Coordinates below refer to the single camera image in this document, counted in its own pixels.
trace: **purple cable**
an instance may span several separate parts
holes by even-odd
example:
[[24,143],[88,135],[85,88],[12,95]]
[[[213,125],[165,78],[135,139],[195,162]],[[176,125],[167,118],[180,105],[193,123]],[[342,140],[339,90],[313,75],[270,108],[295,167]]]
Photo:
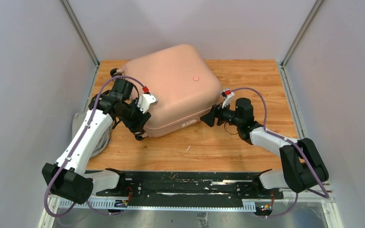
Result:
[[91,209],[94,213],[99,214],[99,215],[119,215],[119,214],[121,214],[121,213],[122,213],[122,211],[121,211],[121,212],[114,212],[114,213],[111,213],[111,212],[108,212],[108,213],[100,212],[100,211],[98,211],[98,210],[94,209],[94,208],[92,207],[92,205],[90,205],[90,202],[89,202],[89,201],[87,201],[87,205],[89,206],[89,208],[90,208],[90,209]]
[[76,224],[78,224],[79,222],[81,222],[82,220],[84,220],[88,215],[90,214],[90,211],[85,214],[82,218],[80,218],[78,221],[74,222],[74,223],[71,223],[71,224],[64,224],[61,222],[60,218],[57,219],[57,222],[62,226],[62,227],[73,227],[75,226]]
[[[79,145],[80,141],[82,140],[83,136],[85,135],[86,131],[88,130],[88,125],[90,125],[90,123],[92,122],[93,120],[93,117],[94,117],[94,114],[96,113],[96,109],[97,109],[97,105],[98,105],[98,101],[100,100],[100,95],[101,93],[103,92],[104,90],[104,87],[110,83],[111,81],[117,79],[117,78],[128,78],[128,79],[131,79],[131,80],[134,80],[136,81],[138,84],[140,84],[142,87],[145,87],[140,81],[136,80],[135,78],[133,77],[129,77],[129,76],[124,76],[124,75],[119,75],[119,76],[115,76],[115,77],[112,77],[110,79],[108,79],[106,82],[104,82],[104,84],[101,86],[100,90],[98,91],[97,93],[97,97],[96,97],[96,100],[95,100],[95,103],[94,103],[94,106],[92,108],[92,114],[90,115],[89,117],[89,120],[87,121],[87,125],[83,128],[83,131],[82,133],[80,134],[80,136],[78,137],[78,139],[76,140],[75,144],[72,146],[72,148],[70,149],[69,153],[68,153],[68,156],[67,157],[71,157],[73,152],[75,151],[75,149],[77,148],[77,146]],[[66,214],[68,214],[72,208],[76,205],[76,203],[73,203],[72,206],[70,206],[70,208],[65,211],[64,213],[62,214],[55,214],[54,212],[52,212],[50,209],[49,209],[49,206],[48,206],[48,196],[49,196],[49,191],[51,190],[52,188],[52,185],[54,185],[54,182],[55,180],[58,178],[59,174],[62,172],[62,170],[64,169],[64,167],[66,166],[66,164],[68,163],[68,160],[64,160],[64,163],[62,163],[61,167],[58,169],[58,171],[55,173],[55,175],[52,177],[51,181],[48,183],[48,186],[47,186],[47,189],[45,190],[45,194],[44,194],[44,208],[45,208],[45,211],[52,217],[55,217],[55,218],[59,218],[59,217],[63,217],[65,216]]]

